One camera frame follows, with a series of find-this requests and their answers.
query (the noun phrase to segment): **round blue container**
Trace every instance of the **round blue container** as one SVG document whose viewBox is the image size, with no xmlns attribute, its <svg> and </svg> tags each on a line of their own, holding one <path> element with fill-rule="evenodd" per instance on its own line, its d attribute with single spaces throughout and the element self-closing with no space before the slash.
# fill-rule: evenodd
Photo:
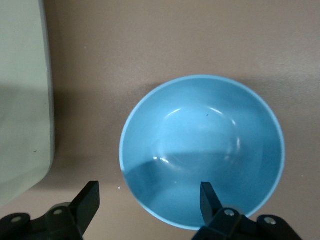
<svg viewBox="0 0 320 240">
<path fill-rule="evenodd" d="M 160 85 L 134 108 L 120 140 L 120 166 L 138 202 L 170 225 L 204 225 L 200 184 L 247 217 L 270 198 L 285 164 L 280 124 L 248 87 L 191 75 Z"/>
</svg>

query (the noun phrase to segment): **bowl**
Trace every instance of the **bowl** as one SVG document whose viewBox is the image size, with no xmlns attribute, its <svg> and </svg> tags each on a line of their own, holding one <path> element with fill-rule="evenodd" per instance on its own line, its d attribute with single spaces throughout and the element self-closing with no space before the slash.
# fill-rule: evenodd
<svg viewBox="0 0 320 240">
<path fill-rule="evenodd" d="M 285 164 L 280 124 L 266 102 L 234 80 L 190 75 L 146 95 L 120 139 L 120 167 L 137 201 L 163 222 L 203 226 L 201 182 L 249 217 L 276 189 Z"/>
</svg>

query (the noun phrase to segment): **blue bowl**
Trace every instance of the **blue bowl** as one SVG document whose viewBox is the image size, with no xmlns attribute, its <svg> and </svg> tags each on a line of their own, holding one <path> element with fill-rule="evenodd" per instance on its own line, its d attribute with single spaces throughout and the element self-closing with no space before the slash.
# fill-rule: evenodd
<svg viewBox="0 0 320 240">
<path fill-rule="evenodd" d="M 285 164 L 280 124 L 248 87 L 191 75 L 160 85 L 127 119 L 119 149 L 124 179 L 150 214 L 198 230 L 200 184 L 247 217 L 270 198 Z"/>
</svg>

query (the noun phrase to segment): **silver screw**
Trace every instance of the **silver screw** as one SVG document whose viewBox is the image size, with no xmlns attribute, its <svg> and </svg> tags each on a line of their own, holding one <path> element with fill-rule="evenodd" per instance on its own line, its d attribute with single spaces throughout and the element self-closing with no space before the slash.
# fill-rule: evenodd
<svg viewBox="0 0 320 240">
<path fill-rule="evenodd" d="M 265 217 L 264 221 L 267 224 L 271 224 L 271 225 L 276 225 L 277 224 L 276 220 L 274 220 L 272 217 L 269 217 L 269 216 Z"/>
<path fill-rule="evenodd" d="M 20 220 L 22 219 L 22 217 L 20 217 L 20 216 L 16 216 L 16 217 L 14 217 L 14 218 L 12 218 L 11 219 L 11 223 L 17 223 L 17 222 L 19 222 Z"/>
<path fill-rule="evenodd" d="M 230 209 L 225 210 L 224 213 L 225 213 L 225 215 L 230 216 L 230 217 L 235 215 L 234 211 L 232 211 Z"/>
<path fill-rule="evenodd" d="M 55 210 L 53 212 L 53 215 L 59 215 L 59 214 L 62 214 L 62 213 L 63 213 L 63 211 L 61 209 L 58 209 L 58 210 Z"/>
</svg>

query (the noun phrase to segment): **white cutting board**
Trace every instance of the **white cutting board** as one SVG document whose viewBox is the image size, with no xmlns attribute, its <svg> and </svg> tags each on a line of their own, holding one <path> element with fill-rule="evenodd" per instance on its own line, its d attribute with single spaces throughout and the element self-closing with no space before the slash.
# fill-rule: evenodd
<svg viewBox="0 0 320 240">
<path fill-rule="evenodd" d="M 0 0 L 0 207 L 48 173 L 53 94 L 41 0 Z"/>
</svg>

